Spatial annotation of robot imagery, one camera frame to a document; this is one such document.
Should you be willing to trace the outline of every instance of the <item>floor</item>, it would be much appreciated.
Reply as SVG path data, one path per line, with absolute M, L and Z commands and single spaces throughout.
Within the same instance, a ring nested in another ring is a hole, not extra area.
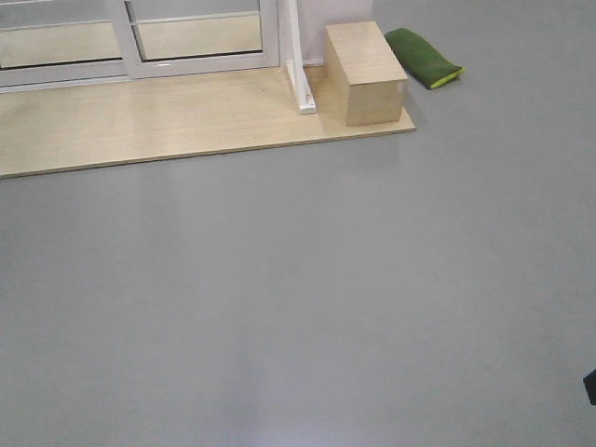
M 596 4 L 374 14 L 415 133 L 0 182 L 3 445 L 596 445 Z

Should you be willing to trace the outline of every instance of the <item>green pillow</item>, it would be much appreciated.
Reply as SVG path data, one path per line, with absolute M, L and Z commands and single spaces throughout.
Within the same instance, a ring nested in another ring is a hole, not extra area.
M 425 39 L 407 28 L 387 33 L 385 38 L 403 68 L 426 88 L 440 87 L 466 70 L 447 61 Z

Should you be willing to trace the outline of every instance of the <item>glass door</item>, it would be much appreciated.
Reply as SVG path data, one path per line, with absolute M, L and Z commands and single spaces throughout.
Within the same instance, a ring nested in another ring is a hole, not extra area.
M 0 88 L 278 64 L 277 0 L 0 0 Z
M 134 78 L 279 64 L 276 0 L 106 0 Z
M 103 1 L 0 0 L 0 87 L 125 73 Z

